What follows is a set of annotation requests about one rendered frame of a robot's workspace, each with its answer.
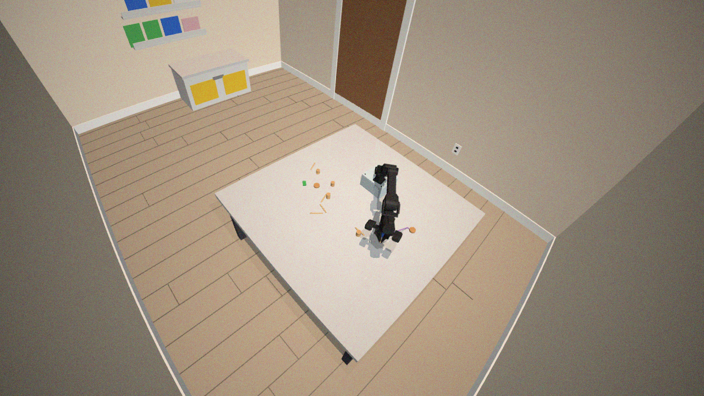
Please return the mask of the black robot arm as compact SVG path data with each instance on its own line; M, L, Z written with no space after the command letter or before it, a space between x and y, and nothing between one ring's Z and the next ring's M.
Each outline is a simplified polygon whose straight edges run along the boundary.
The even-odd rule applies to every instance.
M397 165L384 163L375 167L373 181L382 184L387 177L387 194L382 202L382 228L386 235L392 235L395 231L395 217L400 214L400 201L397 195ZM396 211L396 213L394 212Z

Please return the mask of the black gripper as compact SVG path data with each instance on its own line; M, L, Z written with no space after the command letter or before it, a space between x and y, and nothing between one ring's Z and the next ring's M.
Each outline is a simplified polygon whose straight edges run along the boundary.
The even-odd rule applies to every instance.
M402 232L399 232L399 231L396 230L392 235L386 235L386 234L385 234L385 235L383 236L383 238L382 238L382 233L384 233L384 232L383 232L383 228L382 228L382 221L380 221L379 225L377 225L377 224L376 224L376 221L373 221L373 220L369 219L369 220L367 221L367 223L365 224L365 229L371 231L372 228L375 228L374 234L376 235L377 239L378 239L379 242L381 242L381 243L382 243L384 240L389 240L390 237L392 237L391 240L396 241L396 242L398 243L399 240L402 238L402 235L403 235ZM382 241L381 241L381 238L382 238Z

